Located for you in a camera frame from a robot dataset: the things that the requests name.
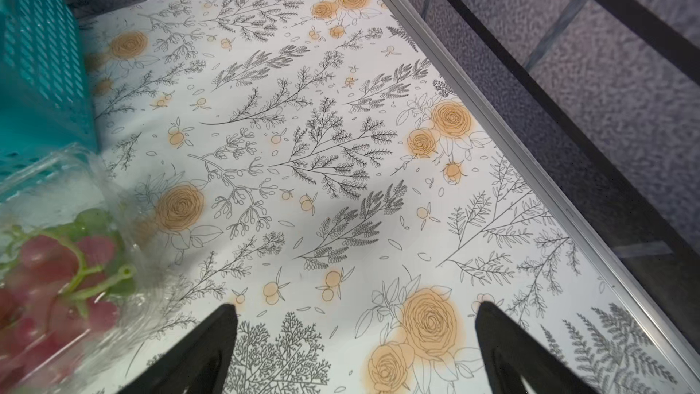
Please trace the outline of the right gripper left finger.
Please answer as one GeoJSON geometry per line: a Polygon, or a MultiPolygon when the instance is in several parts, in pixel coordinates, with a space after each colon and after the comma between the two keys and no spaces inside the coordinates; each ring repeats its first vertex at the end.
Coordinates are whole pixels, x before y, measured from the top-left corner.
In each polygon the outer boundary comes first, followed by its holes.
{"type": "Polygon", "coordinates": [[[236,307],[219,306],[120,394],[222,393],[237,328],[236,307]]]}

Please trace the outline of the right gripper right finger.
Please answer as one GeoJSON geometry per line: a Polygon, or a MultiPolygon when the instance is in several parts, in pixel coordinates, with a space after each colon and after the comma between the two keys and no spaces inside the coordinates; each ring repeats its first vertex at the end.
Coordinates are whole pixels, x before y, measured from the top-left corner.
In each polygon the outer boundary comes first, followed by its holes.
{"type": "Polygon", "coordinates": [[[479,306],[475,328],[493,393],[595,393],[495,304],[479,306]]]}

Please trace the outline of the clear plastic container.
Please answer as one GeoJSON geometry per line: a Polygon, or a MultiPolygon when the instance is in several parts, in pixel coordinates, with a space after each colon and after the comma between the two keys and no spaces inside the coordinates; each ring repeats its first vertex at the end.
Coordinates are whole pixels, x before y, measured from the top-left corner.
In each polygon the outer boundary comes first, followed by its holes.
{"type": "Polygon", "coordinates": [[[70,145],[1,183],[1,390],[77,393],[158,324],[138,204],[70,145]]]}

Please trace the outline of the green grape bunch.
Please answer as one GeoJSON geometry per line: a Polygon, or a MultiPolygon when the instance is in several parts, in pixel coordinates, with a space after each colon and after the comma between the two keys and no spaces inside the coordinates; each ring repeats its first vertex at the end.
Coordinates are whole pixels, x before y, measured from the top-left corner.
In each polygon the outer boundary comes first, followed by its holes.
{"type": "Polygon", "coordinates": [[[111,215],[93,208],[74,221],[34,230],[19,225],[1,262],[1,286],[20,301],[51,291],[69,301],[135,292],[137,267],[111,215]]]}

